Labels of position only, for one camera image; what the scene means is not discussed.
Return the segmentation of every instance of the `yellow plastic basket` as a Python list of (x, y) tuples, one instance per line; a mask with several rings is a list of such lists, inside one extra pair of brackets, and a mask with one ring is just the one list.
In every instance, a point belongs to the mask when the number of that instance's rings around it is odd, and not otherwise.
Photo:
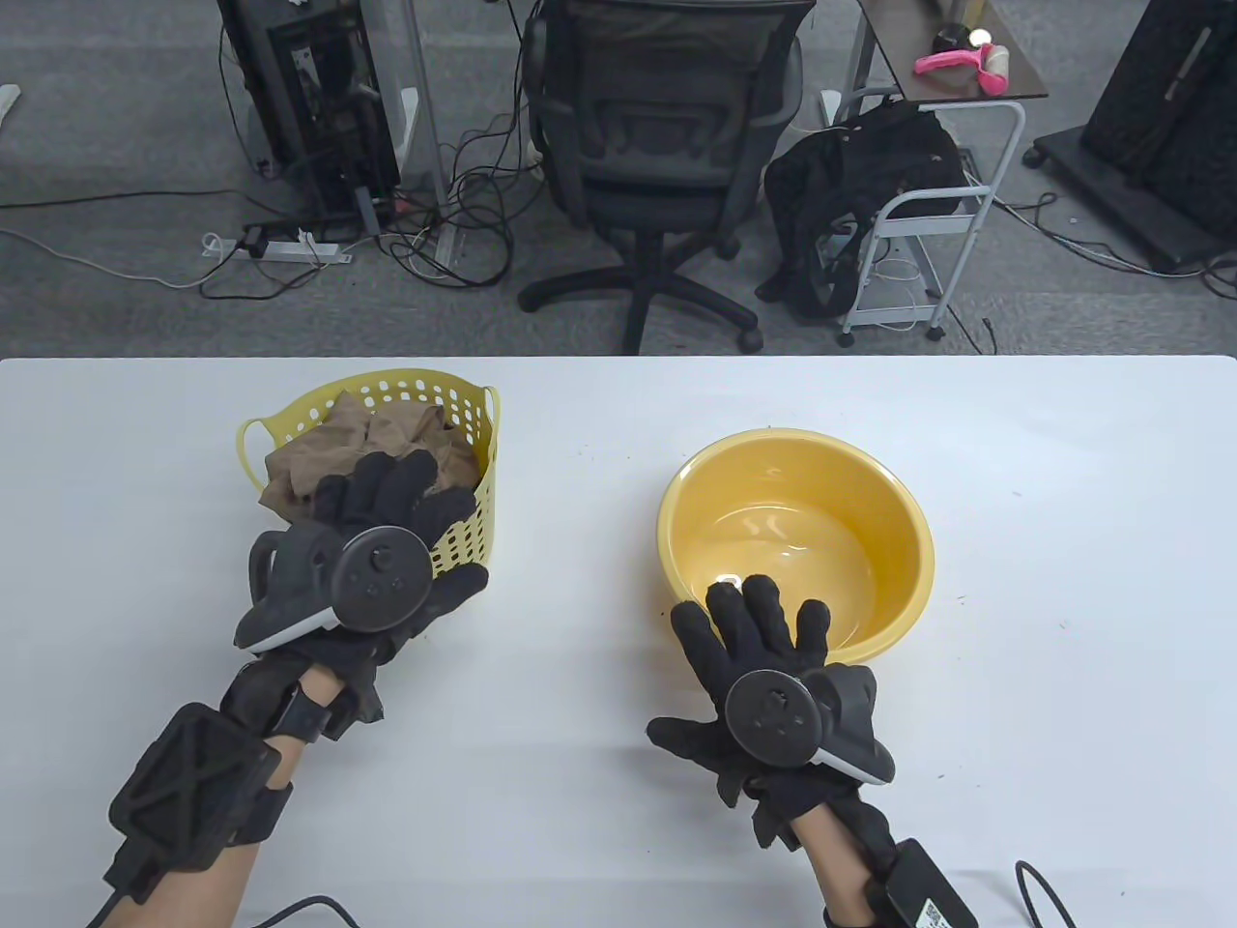
[(275, 447), (280, 448), (320, 423), (335, 405), (335, 397), (345, 390), (360, 397), (371, 410), (391, 402), (438, 403), (444, 407), (447, 421), (464, 429), (481, 469), (476, 512), (466, 522), (452, 526), (434, 548), (434, 574), (459, 564), (486, 563), (494, 541), (494, 479), (501, 416), (499, 391), (494, 387), (474, 386), (437, 370), (380, 370), (310, 390), (288, 403), (286, 410), (266, 418), (250, 419), (236, 432), (236, 454), (254, 486), (261, 490), (265, 484), (254, 471), (245, 450), (245, 436), (250, 427), (261, 423), (275, 439)]

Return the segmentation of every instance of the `qr code label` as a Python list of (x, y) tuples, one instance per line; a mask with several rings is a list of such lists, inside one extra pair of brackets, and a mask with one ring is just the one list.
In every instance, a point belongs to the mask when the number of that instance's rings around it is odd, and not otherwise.
[(945, 916), (943, 916), (940, 913), (940, 909), (936, 908), (936, 903), (933, 902), (931, 900), (928, 900), (924, 903), (924, 911), (919, 913), (919, 921), (915, 922), (915, 928), (954, 928), (954, 927), (948, 921), (945, 921)]

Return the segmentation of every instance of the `basket handle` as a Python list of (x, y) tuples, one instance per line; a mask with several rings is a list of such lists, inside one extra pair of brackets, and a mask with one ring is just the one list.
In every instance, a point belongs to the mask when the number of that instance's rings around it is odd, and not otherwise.
[(499, 391), (495, 387), (482, 387), (490, 403), (494, 406), (494, 416), (490, 419), (490, 460), (494, 462), (499, 455), (499, 442), (495, 436), (499, 434), (499, 422), (502, 419), (502, 400), (499, 398)]
[(245, 448), (245, 436), (249, 433), (250, 426), (255, 426), (259, 423), (261, 423), (262, 428), (266, 429), (266, 433), (270, 434), (271, 438), (275, 437), (273, 433), (271, 432), (270, 426), (266, 424), (265, 419), (249, 419), (247, 422), (241, 424), (239, 429), (236, 429), (236, 457), (240, 458), (240, 465), (245, 468), (245, 473), (249, 475), (249, 479), (252, 481), (254, 486), (256, 486), (259, 492), (261, 492), (262, 490), (266, 489), (266, 484), (259, 480), (257, 474), (254, 473), (254, 468), (249, 463), (249, 452)]

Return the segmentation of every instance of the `gray carpet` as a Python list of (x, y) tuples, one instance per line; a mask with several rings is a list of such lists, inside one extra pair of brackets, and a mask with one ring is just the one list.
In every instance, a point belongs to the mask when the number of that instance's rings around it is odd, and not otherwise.
[[(529, 0), (518, 0), (527, 10)], [(1001, 9), (1045, 77), (1053, 97), (1028, 105), (1028, 139), (1087, 119), (1144, 0), (1004, 0)], [(821, 0), (804, 22), (810, 92), (836, 85), (857, 19), (852, 0)], [(418, 4), (432, 89), (444, 140), (510, 110), (516, 42), (506, 10), (481, 0)], [(94, 193), (240, 187), (277, 199), (246, 170), (215, 69), (218, 9), (212, 0), (0, 0), (0, 83), (24, 95), (0, 129), (0, 203)], [(799, 125), (819, 126), (815, 93)], [(997, 127), (956, 120), (981, 167), (991, 170)], [(1007, 199), (1033, 200), (1054, 188), (1048, 174), (1016, 166)], [(0, 212), (0, 225), (62, 251), (134, 273), (188, 281), (209, 262), (204, 233), (235, 235), (259, 213), (236, 198), (124, 200), (59, 209)], [(1068, 234), (1106, 239), (1132, 251), (1086, 207), (1064, 200), (1047, 221)], [(370, 245), (348, 269), (265, 303), (204, 302), (193, 291), (120, 281), (0, 236), (0, 356), (24, 355), (439, 355), (606, 354), (622, 329), (617, 299), (563, 303), (537, 316), (515, 307), (516, 291), (538, 277), (609, 264), (606, 246), (571, 230), (542, 198), (516, 224), (511, 275), (479, 292), (443, 292), (409, 277)], [(766, 212), (742, 229), (731, 264), (711, 255), (687, 272), (752, 303), (776, 265)], [(460, 266), (492, 266), (494, 244), (463, 243)], [(936, 256), (948, 261), (950, 250)], [(230, 292), (267, 292), (250, 265), (235, 262), (215, 282)], [(1008, 353), (1222, 353), (1237, 349), (1237, 304), (1197, 281), (1113, 273), (1066, 254), (1004, 215), (993, 215), (955, 301), (990, 350), (991, 319)], [(803, 328), (781, 307), (756, 306), (767, 351), (834, 354), (833, 332)], [(922, 329), (865, 328), (852, 351), (967, 353), (950, 323), (944, 342)], [(647, 354), (729, 354), (734, 333), (711, 318), (654, 306)]]

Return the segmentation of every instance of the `office chair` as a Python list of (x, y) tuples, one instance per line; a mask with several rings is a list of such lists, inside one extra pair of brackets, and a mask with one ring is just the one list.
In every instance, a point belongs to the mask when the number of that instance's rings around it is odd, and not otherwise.
[[(649, 302), (674, 297), (740, 330), (760, 351), (755, 313), (679, 273), (714, 247), (738, 254), (735, 228), (761, 171), (799, 111), (795, 31), (814, 0), (546, 0), (524, 30), (523, 83), (550, 194), (593, 226), (621, 265), (538, 281), (536, 312), (590, 291), (631, 291), (623, 354), (640, 354)], [(620, 235), (631, 233), (631, 236)], [(667, 249), (668, 235), (688, 238)]]

